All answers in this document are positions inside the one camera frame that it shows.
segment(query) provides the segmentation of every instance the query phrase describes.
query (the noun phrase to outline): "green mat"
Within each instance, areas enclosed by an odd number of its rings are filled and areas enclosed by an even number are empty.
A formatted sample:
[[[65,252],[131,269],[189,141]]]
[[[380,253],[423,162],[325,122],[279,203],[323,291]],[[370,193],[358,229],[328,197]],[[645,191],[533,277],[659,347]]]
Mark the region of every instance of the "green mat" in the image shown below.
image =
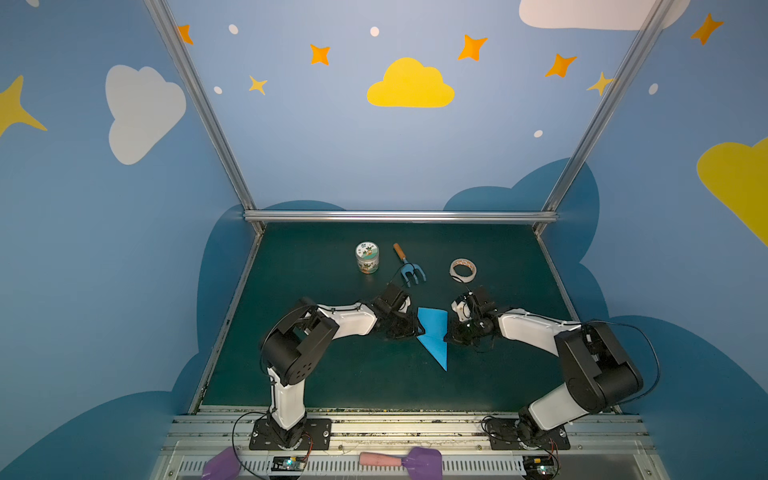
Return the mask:
[[[365,275],[355,246],[379,245],[379,271]],[[301,297],[349,305],[382,292],[400,261],[398,242],[427,282],[407,289],[414,307],[450,312],[465,291],[450,263],[478,268],[470,287],[484,285],[499,306],[569,319],[529,226],[414,223],[272,223],[268,225],[204,398],[205,405],[266,406],[270,384],[259,370],[259,343]],[[401,284],[399,276],[396,281]],[[496,339],[486,353],[448,345],[448,372],[416,338],[383,335],[334,341],[306,381],[307,407],[512,410],[562,383],[558,359],[520,342]]]

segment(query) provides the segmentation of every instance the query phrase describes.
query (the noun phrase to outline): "blue fork head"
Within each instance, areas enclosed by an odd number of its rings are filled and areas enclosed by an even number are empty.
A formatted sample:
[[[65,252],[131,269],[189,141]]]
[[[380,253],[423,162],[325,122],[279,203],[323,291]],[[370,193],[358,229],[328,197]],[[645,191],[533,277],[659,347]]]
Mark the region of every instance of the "blue fork head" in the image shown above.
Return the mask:
[[[400,269],[400,273],[402,274],[402,278],[406,281],[406,286],[411,286],[411,279],[408,277],[407,273],[410,273],[413,277],[413,281],[416,282],[416,285],[419,285],[419,276],[416,275],[416,272],[419,272],[422,274],[422,282],[427,281],[427,276],[424,274],[424,270],[415,263],[407,263],[406,265],[403,265]]]

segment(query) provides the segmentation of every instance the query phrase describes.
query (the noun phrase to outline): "yellow star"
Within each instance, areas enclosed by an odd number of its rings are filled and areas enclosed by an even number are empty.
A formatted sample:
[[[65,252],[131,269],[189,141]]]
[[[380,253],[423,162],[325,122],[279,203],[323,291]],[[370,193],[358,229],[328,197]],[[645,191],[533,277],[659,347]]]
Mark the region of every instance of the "yellow star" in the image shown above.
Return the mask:
[[[576,60],[576,58],[578,57],[562,58],[560,55],[555,54],[554,65],[552,65],[552,68],[549,69],[545,77],[550,75],[560,75],[565,78],[565,74],[568,73],[568,66],[573,63],[573,60]]]
[[[48,130],[22,108],[23,83],[24,77],[19,75],[8,90],[0,93],[0,136],[13,124],[27,124],[40,130]]]
[[[328,65],[328,50],[330,50],[331,47],[317,48],[315,45],[310,45],[310,47],[312,47],[311,65],[314,65],[318,62]]]
[[[603,90],[608,86],[609,83],[611,83],[614,79],[613,78],[606,78],[603,72],[600,72],[600,80],[591,87],[589,87],[587,90],[597,90],[600,92],[600,96],[603,96]]]
[[[181,35],[181,39],[190,45],[194,45],[194,43],[192,43],[192,39],[190,38],[190,26],[185,25],[183,27],[178,27],[178,28],[179,28],[179,35]]]
[[[251,77],[250,80],[253,82],[253,87],[249,88],[248,91],[258,90],[261,92],[262,95],[266,95],[264,93],[264,84],[266,83],[266,80],[256,81],[256,79],[253,77]]]
[[[464,50],[462,50],[462,54],[458,56],[458,59],[472,58],[475,61],[480,61],[480,47],[482,47],[486,40],[488,39],[472,40],[469,35],[464,35]]]
[[[704,23],[701,24],[698,30],[694,32],[693,35],[691,35],[691,38],[698,38],[701,40],[702,45],[707,44],[707,40],[710,39],[710,35],[712,35],[712,32],[720,28],[720,26],[725,22],[716,22],[712,19],[712,14],[707,14],[707,19],[704,20]]]

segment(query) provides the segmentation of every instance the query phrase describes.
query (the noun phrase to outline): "yellow cloud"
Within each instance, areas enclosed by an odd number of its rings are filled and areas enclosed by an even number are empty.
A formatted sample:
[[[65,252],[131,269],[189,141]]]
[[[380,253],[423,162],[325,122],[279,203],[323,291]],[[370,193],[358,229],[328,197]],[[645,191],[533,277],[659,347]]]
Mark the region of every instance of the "yellow cloud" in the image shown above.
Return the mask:
[[[768,138],[754,147],[715,145],[699,159],[699,178],[768,245]]]
[[[437,68],[413,58],[400,58],[384,73],[384,81],[371,85],[368,101],[377,107],[445,107],[453,101],[453,88],[442,82]]]

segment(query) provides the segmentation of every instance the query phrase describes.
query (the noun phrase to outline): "folded blue paper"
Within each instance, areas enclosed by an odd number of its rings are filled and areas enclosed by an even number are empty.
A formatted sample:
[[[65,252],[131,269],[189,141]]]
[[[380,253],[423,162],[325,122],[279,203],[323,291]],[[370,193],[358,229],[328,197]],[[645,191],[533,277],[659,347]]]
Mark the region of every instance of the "folded blue paper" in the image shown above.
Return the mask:
[[[437,363],[448,372],[448,344],[443,341],[448,332],[448,312],[433,308],[420,308],[419,322],[422,323],[426,333],[416,338],[435,357]]]

